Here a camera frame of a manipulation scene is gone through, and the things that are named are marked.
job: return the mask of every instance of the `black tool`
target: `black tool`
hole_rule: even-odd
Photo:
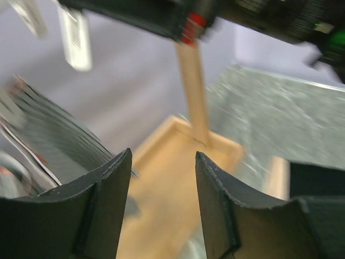
[[[116,258],[131,167],[128,149],[38,197],[0,197],[1,258]]]
[[[202,153],[196,155],[196,178],[208,259],[344,258],[345,196],[279,200],[237,180]]]

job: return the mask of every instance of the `wooden dowel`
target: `wooden dowel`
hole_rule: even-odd
[[[194,139],[208,146],[209,120],[204,93],[204,78],[199,44],[176,44]]]

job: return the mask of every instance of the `wooden tray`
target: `wooden tray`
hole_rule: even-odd
[[[133,166],[140,178],[129,194],[142,215],[124,222],[119,259],[176,258],[200,224],[195,178],[195,154],[207,154],[232,172],[243,155],[241,145],[210,133],[205,147],[193,139],[191,125],[171,117],[135,152]]]

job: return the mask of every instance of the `white object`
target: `white object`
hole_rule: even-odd
[[[14,127],[23,127],[26,123],[25,114],[1,88],[0,117]]]
[[[9,3],[37,38],[47,34],[47,27],[36,0],[9,0]]]
[[[92,68],[88,22],[82,12],[58,5],[67,62],[78,71]]]

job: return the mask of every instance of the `wooden block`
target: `wooden block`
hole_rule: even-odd
[[[283,158],[273,157],[271,170],[264,183],[264,193],[282,199],[289,199],[290,168],[289,162]]]

